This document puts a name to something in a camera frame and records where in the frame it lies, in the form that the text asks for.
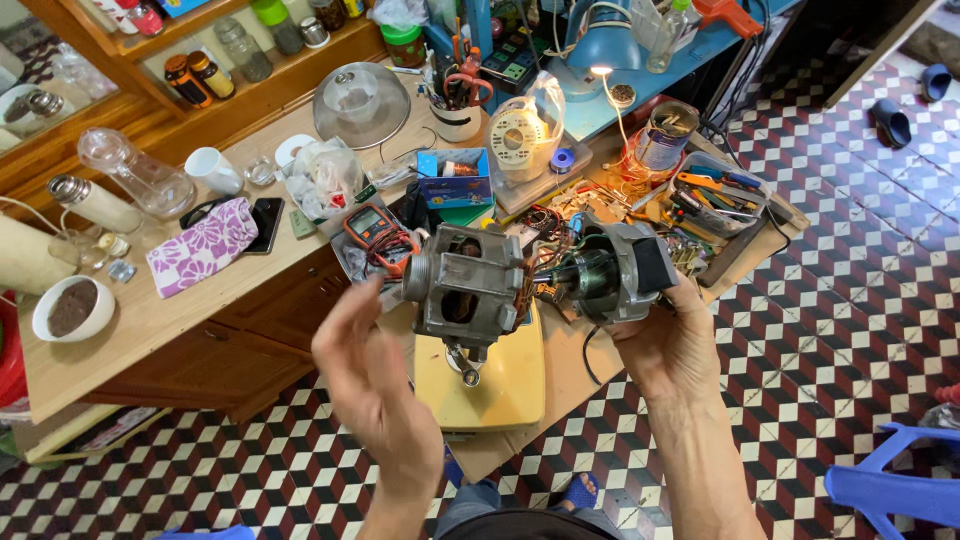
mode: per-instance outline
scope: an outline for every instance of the mirror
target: mirror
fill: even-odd
[[[0,0],[0,155],[115,91],[17,0]]]

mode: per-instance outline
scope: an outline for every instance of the blue plastic chair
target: blue plastic chair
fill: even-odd
[[[896,422],[880,428],[896,433],[859,465],[830,465],[824,486],[833,502],[859,510],[886,540],[903,540],[887,514],[902,514],[960,528],[960,480],[922,479],[881,472],[884,465],[913,441],[938,439],[953,447],[960,443],[960,431],[909,428]]]
[[[217,532],[176,532],[167,530],[156,540],[256,540],[253,530],[242,525],[234,525]]]

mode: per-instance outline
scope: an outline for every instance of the jeans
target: jeans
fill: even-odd
[[[491,479],[482,479],[477,483],[461,486],[457,496],[447,507],[446,513],[437,521],[437,531],[433,537],[440,540],[450,530],[477,516],[495,512],[500,508],[500,492]],[[593,508],[575,508],[572,512],[557,505],[547,508],[551,512],[567,514],[591,525],[603,529],[614,538],[623,538],[616,526],[607,519],[606,514]]]

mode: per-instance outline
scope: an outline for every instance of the digital multimeter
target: digital multimeter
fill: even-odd
[[[383,209],[372,203],[363,205],[344,219],[344,231],[358,245],[372,253],[392,278],[402,277],[407,259],[420,252],[407,232],[394,223]]]

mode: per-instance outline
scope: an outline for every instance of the eyeglasses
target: eyeglasses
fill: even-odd
[[[219,199],[214,199],[212,201],[207,201],[200,205],[196,205],[192,210],[180,217],[180,230],[186,231],[187,229],[193,227],[198,221],[204,219],[206,215],[209,214],[213,209],[222,205],[226,201],[229,201],[230,199],[233,199],[233,195],[224,195]]]

